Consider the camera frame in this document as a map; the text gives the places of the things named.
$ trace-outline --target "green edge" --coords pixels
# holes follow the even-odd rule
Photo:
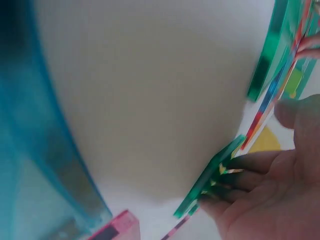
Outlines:
[[[243,135],[238,136],[235,140],[233,140],[225,148],[213,156],[185,199],[173,214],[176,218],[181,218],[187,212],[189,215],[192,215],[194,212],[196,212],[198,208],[197,199],[203,191],[211,187],[211,180],[216,180],[220,176],[220,164],[222,163],[223,166],[226,166],[232,159],[232,153],[243,144],[245,139],[246,137]]]

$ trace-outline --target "white surface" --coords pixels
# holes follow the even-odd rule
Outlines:
[[[76,143],[114,215],[163,237],[235,136],[273,0],[36,0]]]
[[[169,240],[221,240],[215,222],[199,210]]]

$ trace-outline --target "yellow shape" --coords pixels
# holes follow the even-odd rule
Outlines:
[[[249,153],[261,152],[261,151],[276,151],[281,150],[281,145],[273,132],[265,126],[259,137],[249,150]]]

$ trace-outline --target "transparent green plastic piece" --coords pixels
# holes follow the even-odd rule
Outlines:
[[[314,14],[310,18],[309,29],[306,33],[306,36],[312,36],[319,31],[319,22],[320,22],[320,17],[316,12],[314,12]],[[288,80],[288,83],[287,83],[288,87],[284,89],[282,99],[289,99],[289,98],[299,99],[300,98],[311,76],[311,73],[314,70],[316,62],[317,60],[314,58],[303,58],[298,60],[298,62],[295,65],[294,71],[299,74],[295,75],[294,72],[292,72],[293,76],[291,75],[291,77]]]
[[[233,153],[241,147],[245,139],[246,137],[243,135],[238,136],[210,160],[190,192],[175,211],[175,217],[181,218],[187,212],[189,215],[196,212],[198,208],[197,200],[200,195],[208,192],[210,187],[214,185],[215,181],[225,171],[225,167],[233,158]]]
[[[287,60],[303,15],[304,1],[275,0],[264,46],[247,97],[256,101]]]

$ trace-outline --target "green plastic tile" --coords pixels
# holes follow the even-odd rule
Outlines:
[[[204,171],[197,179],[190,192],[182,201],[178,209],[175,211],[174,216],[181,218],[185,213],[192,215],[196,212],[197,200],[203,192],[210,190],[210,187],[224,171],[234,156],[234,153],[241,147],[246,137],[243,135],[238,136],[234,141],[227,145],[224,149],[218,152],[205,167]]]
[[[275,0],[260,59],[247,97],[256,101],[287,60],[304,9],[301,0]]]
[[[293,69],[291,76],[288,80],[288,83],[285,86],[284,91],[291,96],[296,96],[296,91],[297,91],[298,86],[302,80],[303,75],[304,74],[300,70],[298,70],[296,68]]]

